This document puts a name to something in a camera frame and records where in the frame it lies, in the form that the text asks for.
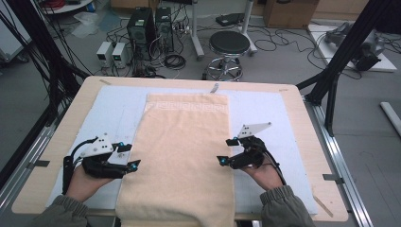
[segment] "computer tower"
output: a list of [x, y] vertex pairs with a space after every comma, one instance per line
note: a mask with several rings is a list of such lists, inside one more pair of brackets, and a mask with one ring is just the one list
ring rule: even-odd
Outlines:
[[131, 44], [134, 44], [134, 57], [140, 60], [151, 60], [156, 44], [156, 31], [151, 8], [136, 8], [127, 24]]
[[159, 44], [166, 52], [174, 51], [171, 8], [157, 8], [154, 16]]

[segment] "cardboard box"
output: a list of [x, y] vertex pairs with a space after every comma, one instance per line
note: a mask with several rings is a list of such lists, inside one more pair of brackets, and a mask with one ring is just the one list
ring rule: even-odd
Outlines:
[[159, 5], [159, 0], [111, 0], [111, 6], [114, 9], [135, 9], [137, 7], [149, 7], [153, 11]]
[[267, 27], [307, 28], [319, 0], [291, 0], [280, 4], [277, 0], [268, 0], [263, 13]]

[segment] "wooden table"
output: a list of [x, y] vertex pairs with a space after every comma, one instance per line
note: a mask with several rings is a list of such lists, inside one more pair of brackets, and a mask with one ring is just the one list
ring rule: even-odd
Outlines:
[[[18, 214], [40, 214], [44, 210], [61, 168], [62, 158], [72, 147], [78, 130], [102, 86], [121, 85], [210, 90], [214, 84], [214, 81], [203, 80], [87, 78], [40, 158], [50, 161], [49, 166], [37, 166], [32, 170], [21, 193], [12, 205], [12, 211]], [[311, 183], [314, 199], [318, 204], [318, 215], [312, 218], [321, 221], [346, 221], [348, 214], [336, 184], [333, 181], [323, 179], [323, 174], [332, 174], [332, 172], [324, 157], [323, 149], [298, 89], [294, 85], [288, 84], [243, 82], [220, 82], [219, 89], [281, 94]], [[113, 216], [115, 212], [114, 210], [90, 210], [89, 215]], [[235, 218], [243, 219], [244, 217], [235, 215]]]

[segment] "small white device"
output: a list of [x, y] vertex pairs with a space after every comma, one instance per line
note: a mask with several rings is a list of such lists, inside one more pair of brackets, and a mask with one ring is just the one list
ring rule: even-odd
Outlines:
[[97, 50], [97, 58], [99, 59], [100, 66], [102, 68], [109, 68], [113, 63], [113, 45], [110, 42], [103, 42], [100, 48]]
[[125, 68], [128, 61], [128, 52], [125, 43], [117, 43], [113, 51], [114, 65], [117, 68]]

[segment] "black stool seat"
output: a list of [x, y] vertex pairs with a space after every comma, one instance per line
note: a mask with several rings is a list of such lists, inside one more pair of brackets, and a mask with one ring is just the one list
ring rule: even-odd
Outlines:
[[210, 37], [210, 47], [222, 55], [242, 55], [250, 48], [247, 37], [235, 31], [219, 31]]

